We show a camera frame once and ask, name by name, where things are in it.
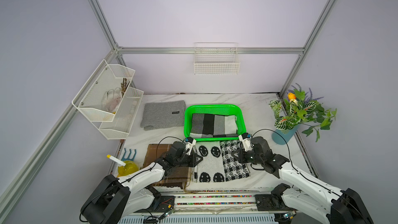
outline white glove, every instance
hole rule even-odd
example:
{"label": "white glove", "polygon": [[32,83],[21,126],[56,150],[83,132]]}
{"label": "white glove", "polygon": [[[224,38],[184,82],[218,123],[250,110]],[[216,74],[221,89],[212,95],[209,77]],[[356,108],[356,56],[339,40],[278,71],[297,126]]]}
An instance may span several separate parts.
{"label": "white glove", "polygon": [[120,88],[118,87],[115,90],[111,89],[106,92],[102,98],[102,110],[115,113],[121,101],[122,92]]}

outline green basket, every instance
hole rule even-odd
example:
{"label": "green basket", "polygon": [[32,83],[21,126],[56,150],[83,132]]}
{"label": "green basket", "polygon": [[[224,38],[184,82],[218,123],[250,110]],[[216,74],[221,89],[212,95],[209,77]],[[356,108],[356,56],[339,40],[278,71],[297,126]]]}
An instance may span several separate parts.
{"label": "green basket", "polygon": [[[192,129],[192,114],[193,113],[209,113],[216,115],[235,115],[236,125],[238,127],[238,135],[246,132],[245,122],[243,121],[242,111],[236,105],[196,105],[190,106],[185,110],[185,124],[184,134],[189,137]],[[221,140],[236,140],[239,137],[223,137],[223,138],[196,138],[197,142],[202,141],[221,141]]]}

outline blue vase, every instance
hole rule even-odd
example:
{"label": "blue vase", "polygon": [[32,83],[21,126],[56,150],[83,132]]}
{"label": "blue vase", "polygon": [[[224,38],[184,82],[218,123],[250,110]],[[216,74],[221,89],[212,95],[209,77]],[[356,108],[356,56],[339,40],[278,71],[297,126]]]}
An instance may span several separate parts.
{"label": "blue vase", "polygon": [[[284,134],[281,132],[281,130],[276,130],[277,133],[279,133],[285,140],[286,142],[289,142],[289,140],[293,137],[293,135],[296,133],[297,129],[299,128],[299,125],[296,125],[292,130],[290,130],[287,134]],[[272,133],[272,140],[276,142],[277,144],[284,145],[286,144],[285,141],[281,138],[278,134],[275,132]]]}

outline black and white checkered cloth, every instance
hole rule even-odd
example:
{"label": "black and white checkered cloth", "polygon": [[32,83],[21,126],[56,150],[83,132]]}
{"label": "black and white checkered cloth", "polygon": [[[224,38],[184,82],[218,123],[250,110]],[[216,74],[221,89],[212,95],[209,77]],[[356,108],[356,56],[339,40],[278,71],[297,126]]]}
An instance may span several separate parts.
{"label": "black and white checkered cloth", "polygon": [[222,164],[224,165],[225,181],[250,177],[249,169],[246,164],[239,163],[231,152],[240,148],[239,140],[220,142]]}

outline black motor joint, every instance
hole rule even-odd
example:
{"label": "black motor joint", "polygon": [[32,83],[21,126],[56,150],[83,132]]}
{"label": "black motor joint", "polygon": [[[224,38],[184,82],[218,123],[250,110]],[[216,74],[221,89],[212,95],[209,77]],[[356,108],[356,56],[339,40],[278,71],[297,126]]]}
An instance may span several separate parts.
{"label": "black motor joint", "polygon": [[263,169],[279,178],[279,169],[282,164],[290,162],[286,157],[272,153],[268,142],[263,137],[255,137],[251,139],[251,146],[253,150],[245,151],[238,149],[231,153],[239,163],[253,163],[260,164]]}

